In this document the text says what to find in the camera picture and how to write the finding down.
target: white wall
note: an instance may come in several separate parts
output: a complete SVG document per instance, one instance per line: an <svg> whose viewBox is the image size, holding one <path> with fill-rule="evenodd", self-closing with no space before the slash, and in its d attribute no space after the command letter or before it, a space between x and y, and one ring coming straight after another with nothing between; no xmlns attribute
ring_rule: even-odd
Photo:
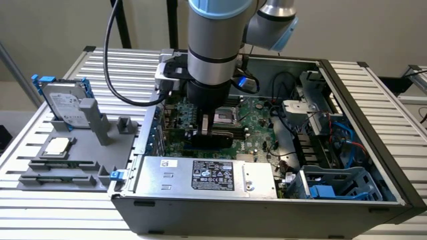
<svg viewBox="0 0 427 240"><path fill-rule="evenodd" d="M124 0L132 48L170 48L167 0Z"/></svg>
<svg viewBox="0 0 427 240"><path fill-rule="evenodd" d="M295 0L295 6L299 24L283 56L367 62L380 76L427 65L426 0ZM183 29L187 6L179 8ZM180 41L186 47L187 37ZM252 53L276 55L259 48Z"/></svg>
<svg viewBox="0 0 427 240"><path fill-rule="evenodd" d="M133 48L170 47L165 0L124 0ZM63 77L85 46L104 45L109 0L0 0L0 41L23 75ZM113 24L109 47L121 48ZM28 98L0 62L0 110L28 110ZM13 94L4 91L13 89Z"/></svg>
<svg viewBox="0 0 427 240"><path fill-rule="evenodd" d="M1 0L0 41L25 77L63 77L85 46L101 46L107 0ZM120 47L113 26L111 47Z"/></svg>

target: power supply label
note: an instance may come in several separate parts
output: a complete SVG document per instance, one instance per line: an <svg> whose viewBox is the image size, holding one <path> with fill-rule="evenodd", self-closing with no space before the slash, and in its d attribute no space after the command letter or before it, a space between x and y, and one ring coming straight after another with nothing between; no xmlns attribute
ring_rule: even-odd
<svg viewBox="0 0 427 240"><path fill-rule="evenodd" d="M195 190L234 191L234 163L227 161L192 161L191 187Z"/></svg>

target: white sticker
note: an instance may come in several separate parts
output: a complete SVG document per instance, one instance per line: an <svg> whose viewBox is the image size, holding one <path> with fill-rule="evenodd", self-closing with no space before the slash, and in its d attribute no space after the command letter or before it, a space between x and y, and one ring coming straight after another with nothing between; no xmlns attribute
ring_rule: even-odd
<svg viewBox="0 0 427 240"><path fill-rule="evenodd" d="M179 166L179 161L178 160L163 159L160 161L160 167L161 168L176 168L178 166Z"/></svg>
<svg viewBox="0 0 427 240"><path fill-rule="evenodd" d="M76 128L88 128L89 123L83 111L79 110L79 99L72 94L51 93L55 108L65 123Z"/></svg>

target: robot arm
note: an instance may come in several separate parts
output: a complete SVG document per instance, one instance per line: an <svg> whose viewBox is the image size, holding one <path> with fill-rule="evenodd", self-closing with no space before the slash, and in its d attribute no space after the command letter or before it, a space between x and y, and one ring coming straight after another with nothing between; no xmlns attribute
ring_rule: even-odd
<svg viewBox="0 0 427 240"><path fill-rule="evenodd" d="M228 98L242 43L282 51L298 18L294 0L267 0L256 14L254 0L188 0L187 97L199 108L199 132L210 134L215 109Z"/></svg>

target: blue drive cage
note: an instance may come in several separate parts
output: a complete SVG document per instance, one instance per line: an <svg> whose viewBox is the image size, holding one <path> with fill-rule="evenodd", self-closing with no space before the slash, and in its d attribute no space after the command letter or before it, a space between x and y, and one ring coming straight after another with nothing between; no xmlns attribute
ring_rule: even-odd
<svg viewBox="0 0 427 240"><path fill-rule="evenodd" d="M294 199L383 200L371 174L363 167L323 169L306 165L298 172L286 195Z"/></svg>

